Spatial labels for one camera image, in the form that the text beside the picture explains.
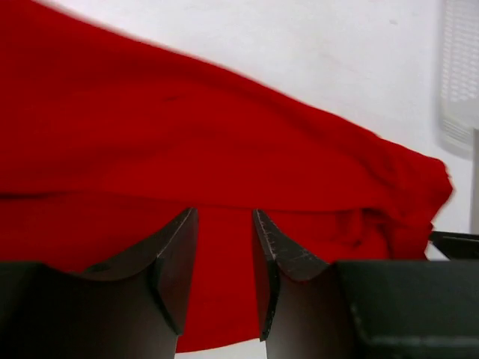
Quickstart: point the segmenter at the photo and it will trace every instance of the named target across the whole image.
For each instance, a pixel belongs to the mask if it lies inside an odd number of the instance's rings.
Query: gray plastic basket
[[[472,128],[479,128],[479,0],[442,3],[439,140],[470,158]]]

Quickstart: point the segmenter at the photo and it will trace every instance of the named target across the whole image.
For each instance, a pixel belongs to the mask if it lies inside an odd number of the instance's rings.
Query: black metal part
[[[0,358],[173,358],[197,235],[198,213],[186,209],[83,273],[0,263]]]
[[[257,291],[269,359],[479,358],[479,262],[327,266],[264,212],[253,219],[256,286],[269,288]]]
[[[479,236],[474,234],[433,232],[430,241],[450,260],[479,259]]]

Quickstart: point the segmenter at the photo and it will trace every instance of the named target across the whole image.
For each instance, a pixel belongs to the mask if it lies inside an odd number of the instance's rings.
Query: white background
[[[44,0],[213,61],[442,159],[456,192],[435,225],[469,231],[472,163],[436,144],[441,0]],[[257,340],[180,359],[266,358]]]

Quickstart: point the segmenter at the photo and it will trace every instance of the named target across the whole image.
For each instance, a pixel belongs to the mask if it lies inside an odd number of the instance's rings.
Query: red fabric
[[[422,258],[452,190],[438,160],[27,0],[0,0],[0,86],[0,259],[83,269],[197,206],[179,351],[257,336],[251,209],[327,261]]]

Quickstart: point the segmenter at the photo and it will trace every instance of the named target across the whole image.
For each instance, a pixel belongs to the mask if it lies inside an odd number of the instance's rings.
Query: red cloth
[[[0,1],[0,86],[0,259],[80,270],[197,206],[179,351],[257,336],[251,209],[327,261],[419,258],[452,190],[436,159],[28,0]]]

